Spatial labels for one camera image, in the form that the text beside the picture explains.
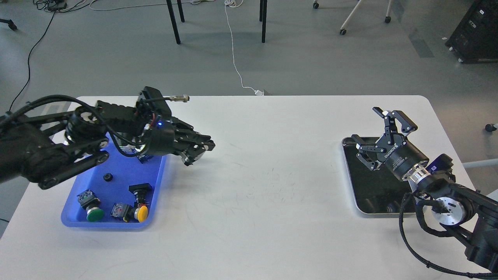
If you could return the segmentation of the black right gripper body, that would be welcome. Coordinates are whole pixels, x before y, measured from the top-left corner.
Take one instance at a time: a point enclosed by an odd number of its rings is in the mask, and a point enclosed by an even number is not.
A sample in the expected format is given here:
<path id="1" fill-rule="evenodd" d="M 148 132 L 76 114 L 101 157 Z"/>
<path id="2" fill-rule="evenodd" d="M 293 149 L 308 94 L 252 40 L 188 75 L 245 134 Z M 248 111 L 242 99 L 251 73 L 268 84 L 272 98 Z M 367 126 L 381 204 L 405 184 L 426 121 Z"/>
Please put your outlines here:
<path id="1" fill-rule="evenodd" d="M 400 181 L 407 181 L 407 173 L 415 165 L 426 167 L 428 157 L 415 147 L 403 134 L 394 134 L 393 141 L 389 144 L 389 138 L 381 136 L 375 143 L 378 148 L 385 150 L 377 155 L 377 160 L 384 163 L 388 170 Z"/>

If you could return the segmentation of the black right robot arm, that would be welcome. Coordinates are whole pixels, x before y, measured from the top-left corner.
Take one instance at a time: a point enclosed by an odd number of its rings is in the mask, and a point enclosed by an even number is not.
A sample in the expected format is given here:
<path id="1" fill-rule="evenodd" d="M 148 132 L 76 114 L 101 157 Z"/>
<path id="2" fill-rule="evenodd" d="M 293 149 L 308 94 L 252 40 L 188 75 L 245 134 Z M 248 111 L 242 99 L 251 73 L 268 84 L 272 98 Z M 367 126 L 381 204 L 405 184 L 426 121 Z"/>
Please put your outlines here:
<path id="1" fill-rule="evenodd" d="M 373 143 L 359 135 L 351 139 L 356 144 L 356 158 L 369 170 L 385 166 L 399 181 L 410 181 L 415 188 L 405 193 L 398 215 L 400 234 L 405 246 L 416 259 L 429 269 L 481 280 L 497 279 L 497 202 L 478 191 L 456 183 L 452 158 L 439 155 L 432 163 L 407 138 L 418 127 L 402 110 L 373 107 L 384 120 L 384 133 Z M 415 214 L 425 232 L 442 238 L 454 237 L 465 246 L 470 262 L 488 273 L 469 273 L 446 269 L 423 258 L 409 245 L 403 228 L 403 215 L 409 201 L 415 200 Z"/>

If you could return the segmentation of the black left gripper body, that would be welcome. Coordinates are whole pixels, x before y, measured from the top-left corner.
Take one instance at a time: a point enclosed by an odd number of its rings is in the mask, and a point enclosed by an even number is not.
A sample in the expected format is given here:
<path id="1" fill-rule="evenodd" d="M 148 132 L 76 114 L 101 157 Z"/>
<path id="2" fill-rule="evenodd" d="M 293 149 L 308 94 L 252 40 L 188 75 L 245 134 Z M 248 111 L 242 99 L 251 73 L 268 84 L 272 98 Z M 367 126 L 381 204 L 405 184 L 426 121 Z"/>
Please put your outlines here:
<path id="1" fill-rule="evenodd" d="M 195 136 L 193 127 L 183 121 L 160 121 L 146 131 L 142 152 L 147 155 L 185 155 Z"/>

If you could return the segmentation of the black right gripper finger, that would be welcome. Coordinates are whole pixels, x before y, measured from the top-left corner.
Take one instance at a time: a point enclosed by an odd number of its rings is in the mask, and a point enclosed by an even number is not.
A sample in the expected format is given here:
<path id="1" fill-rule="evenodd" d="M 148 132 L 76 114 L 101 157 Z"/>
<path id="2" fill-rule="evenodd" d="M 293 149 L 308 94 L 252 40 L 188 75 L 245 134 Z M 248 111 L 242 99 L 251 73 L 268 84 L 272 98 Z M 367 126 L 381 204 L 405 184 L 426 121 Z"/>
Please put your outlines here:
<path id="1" fill-rule="evenodd" d="M 368 167 L 370 171 L 379 170 L 381 162 L 379 162 L 377 159 L 373 160 L 368 155 L 368 153 L 383 154 L 384 148 L 378 147 L 377 145 L 368 145 L 359 135 L 351 135 L 351 138 L 357 144 L 356 148 L 358 149 L 358 153 L 356 154 L 356 157 L 358 158 L 358 160 L 360 160 L 361 163 Z"/>
<path id="2" fill-rule="evenodd" d="M 372 110 L 384 119 L 384 134 L 379 139 L 384 144 L 393 145 L 396 142 L 396 135 L 404 139 L 418 129 L 418 126 L 402 110 L 389 111 L 379 107 L 373 107 Z"/>

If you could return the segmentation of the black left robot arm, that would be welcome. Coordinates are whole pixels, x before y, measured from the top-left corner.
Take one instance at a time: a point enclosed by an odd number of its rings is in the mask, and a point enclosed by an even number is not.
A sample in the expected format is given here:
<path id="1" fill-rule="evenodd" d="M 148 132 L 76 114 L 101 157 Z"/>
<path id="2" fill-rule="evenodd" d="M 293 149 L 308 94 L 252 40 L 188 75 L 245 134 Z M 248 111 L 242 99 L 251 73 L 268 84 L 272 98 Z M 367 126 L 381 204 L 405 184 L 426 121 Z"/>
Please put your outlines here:
<path id="1" fill-rule="evenodd" d="M 49 189 L 105 162 L 110 141 L 126 157 L 174 154 L 192 165 L 215 143 L 172 115 L 167 101 L 188 100 L 146 86 L 133 107 L 101 100 L 90 106 L 54 94 L 7 112 L 0 124 L 1 182 L 24 177 Z"/>

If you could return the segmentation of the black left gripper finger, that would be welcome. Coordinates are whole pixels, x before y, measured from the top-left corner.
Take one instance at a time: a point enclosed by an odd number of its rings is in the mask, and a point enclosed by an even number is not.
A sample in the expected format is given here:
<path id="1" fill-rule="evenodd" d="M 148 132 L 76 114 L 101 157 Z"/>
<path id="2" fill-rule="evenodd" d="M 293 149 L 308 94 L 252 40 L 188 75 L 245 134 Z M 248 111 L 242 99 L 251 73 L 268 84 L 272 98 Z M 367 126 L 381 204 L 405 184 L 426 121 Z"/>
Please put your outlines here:
<path id="1" fill-rule="evenodd" d="M 210 135 L 203 135 L 191 129 L 183 129 L 183 150 L 196 149 L 195 146 L 213 150 L 216 146 Z"/>
<path id="2" fill-rule="evenodd" d="M 193 146 L 179 150 L 179 155 L 182 158 L 185 166 L 193 165 L 206 151 L 212 151 L 215 146 Z"/>

